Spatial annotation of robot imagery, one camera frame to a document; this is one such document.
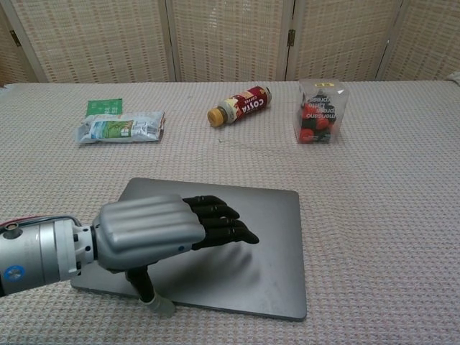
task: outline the plastic bottle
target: plastic bottle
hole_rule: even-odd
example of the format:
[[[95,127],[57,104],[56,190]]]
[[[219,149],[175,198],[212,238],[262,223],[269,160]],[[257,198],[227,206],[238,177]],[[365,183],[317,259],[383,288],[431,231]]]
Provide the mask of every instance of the plastic bottle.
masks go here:
[[[269,88],[255,86],[219,102],[216,108],[208,111],[209,123],[212,127],[231,124],[246,114],[266,107],[271,100]]]

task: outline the table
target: table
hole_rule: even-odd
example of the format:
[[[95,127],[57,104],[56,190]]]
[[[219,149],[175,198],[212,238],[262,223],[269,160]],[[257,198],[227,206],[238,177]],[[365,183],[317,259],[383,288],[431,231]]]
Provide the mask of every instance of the table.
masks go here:
[[[460,87],[346,83],[336,144],[295,143],[295,82],[270,109],[212,129],[206,111],[256,83],[16,84],[0,93],[0,219],[90,222],[133,177],[300,194],[302,323],[137,301],[61,282],[0,300],[2,344],[453,344],[460,342]],[[161,143],[79,147],[89,99],[165,110]]]

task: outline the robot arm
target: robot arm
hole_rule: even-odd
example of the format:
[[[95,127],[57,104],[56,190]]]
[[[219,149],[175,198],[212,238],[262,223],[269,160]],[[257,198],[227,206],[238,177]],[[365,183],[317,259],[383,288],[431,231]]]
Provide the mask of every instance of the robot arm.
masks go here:
[[[0,224],[0,296],[68,280],[97,260],[125,272],[153,311],[171,314],[174,305],[155,293],[147,266],[190,250],[258,243],[238,218],[215,196],[159,195],[106,204],[92,226],[71,216]]]

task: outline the gray laptop lid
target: gray laptop lid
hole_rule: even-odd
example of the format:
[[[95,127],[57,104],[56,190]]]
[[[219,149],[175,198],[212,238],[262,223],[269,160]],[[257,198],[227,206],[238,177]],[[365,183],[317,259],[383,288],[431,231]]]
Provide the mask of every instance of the gray laptop lid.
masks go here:
[[[239,212],[260,243],[231,243],[190,251],[149,267],[159,294],[177,304],[300,321],[306,316],[302,229],[298,194],[166,180],[132,179],[120,200],[177,193],[214,195]],[[124,274],[90,264],[72,286],[135,296]]]

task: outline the clear plastic box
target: clear plastic box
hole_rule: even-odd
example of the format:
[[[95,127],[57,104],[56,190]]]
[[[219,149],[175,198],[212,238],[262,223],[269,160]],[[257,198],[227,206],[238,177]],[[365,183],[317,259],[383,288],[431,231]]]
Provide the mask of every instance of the clear plastic box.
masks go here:
[[[339,80],[299,80],[294,131],[301,144],[333,142],[340,131],[349,91]]]

